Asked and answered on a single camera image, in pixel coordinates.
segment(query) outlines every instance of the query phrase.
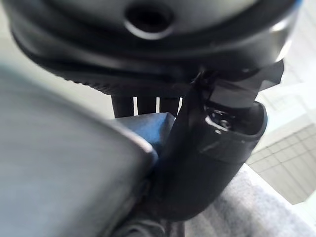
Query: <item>tile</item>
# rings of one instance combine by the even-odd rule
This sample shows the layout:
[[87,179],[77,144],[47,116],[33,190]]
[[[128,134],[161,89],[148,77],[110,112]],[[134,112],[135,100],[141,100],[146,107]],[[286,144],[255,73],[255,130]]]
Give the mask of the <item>tile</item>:
[[274,154],[274,157],[279,161],[279,162],[283,162],[286,160],[286,155],[283,151],[279,151],[277,153]]
[[273,167],[273,166],[280,164],[280,161],[274,155],[265,158],[265,160],[266,160],[266,162],[268,162],[270,167]]
[[316,189],[316,161],[313,159],[311,154],[305,153],[300,156],[302,161],[306,164],[306,169],[304,170],[304,177],[308,180],[310,185]]
[[313,137],[306,138],[302,143],[308,150],[316,149],[316,141]]
[[296,154],[300,155],[307,151],[306,147],[303,146],[302,142],[296,143],[293,146],[290,147],[295,151]]
[[270,156],[272,153],[270,152],[270,150],[268,148],[264,148],[260,151],[260,154],[262,155],[262,157],[268,157]]
[[289,159],[292,159],[294,157],[297,156],[297,153],[296,151],[293,149],[293,147],[288,147],[288,148],[285,148],[284,150],[282,150],[283,153],[285,154],[285,160],[281,161],[281,162],[284,162],[286,160],[289,160]]
[[294,203],[297,197],[293,197],[293,195],[288,195],[286,189],[284,188],[284,184],[280,182],[278,179],[278,174],[272,170],[267,169],[261,173],[259,173],[261,178],[263,178],[275,191],[281,194],[285,199],[287,199],[290,203]]
[[298,185],[292,185],[295,181],[288,175],[288,172],[281,164],[263,171],[260,175],[291,204],[304,201],[304,192]]
[[316,134],[316,126],[315,125],[312,125],[308,128],[307,132],[310,134],[310,135],[315,135]]
[[281,148],[278,146],[278,144],[273,144],[272,146],[269,146],[268,149],[270,150],[270,152],[277,153],[278,151],[281,150]]
[[294,145],[294,144],[296,144],[296,143],[299,142],[299,139],[296,137],[295,134],[293,134],[293,135],[289,136],[289,137],[286,139],[286,141],[287,141],[290,145]]
[[251,157],[250,157],[250,160],[252,161],[252,163],[257,162],[261,159],[263,159],[263,156],[260,153],[255,153],[255,154],[251,155]]
[[310,165],[313,162],[313,158],[310,154],[306,153],[302,156],[293,159],[293,164],[299,170],[301,176],[305,179],[306,183],[310,185],[310,187],[315,190],[316,189],[316,173],[315,170],[311,169]]
[[307,199],[308,195],[304,192],[304,190],[302,190],[299,184],[292,178],[292,176],[282,164],[274,166],[272,169],[278,174],[278,179],[283,182],[287,191],[287,195],[290,196],[292,193],[294,193],[297,197],[297,199],[295,199],[294,203],[292,204],[297,204]]
[[253,171],[255,171],[256,173],[260,173],[261,172],[261,167],[258,163],[253,163],[251,165],[249,165],[250,168],[253,169]]
[[296,136],[297,136],[300,140],[304,140],[304,139],[308,138],[310,135],[308,134],[307,131],[305,131],[305,130],[303,129],[303,130],[297,132],[297,133],[296,133]]
[[314,189],[310,185],[310,182],[306,180],[303,173],[306,172],[306,164],[300,158],[294,158],[292,160],[283,163],[284,167],[292,178],[299,184],[299,186],[304,190],[304,192],[309,196],[313,193]]
[[269,163],[266,161],[266,159],[262,159],[260,161],[257,161],[255,163],[252,163],[250,167],[256,172],[260,173],[266,169],[269,169],[271,166]]
[[283,150],[284,148],[287,148],[290,146],[289,142],[287,141],[287,139],[283,139],[280,142],[277,143],[277,145],[280,147],[281,150]]
[[312,158],[316,160],[316,149],[311,150],[310,154],[312,155]]

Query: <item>gray fabric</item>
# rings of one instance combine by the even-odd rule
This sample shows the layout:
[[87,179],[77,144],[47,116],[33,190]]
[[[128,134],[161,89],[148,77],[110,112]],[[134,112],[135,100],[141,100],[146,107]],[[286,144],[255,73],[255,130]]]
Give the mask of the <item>gray fabric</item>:
[[2,66],[0,132],[0,237],[108,236],[156,156],[136,134]]
[[[137,122],[139,126],[150,127],[152,118],[158,116],[138,116],[126,120],[133,120],[130,128],[134,129]],[[146,133],[152,133],[152,130],[142,130],[138,134],[149,137]],[[203,213],[184,223],[161,221],[161,224],[167,237],[316,237],[315,231],[297,216],[291,204],[246,164]]]

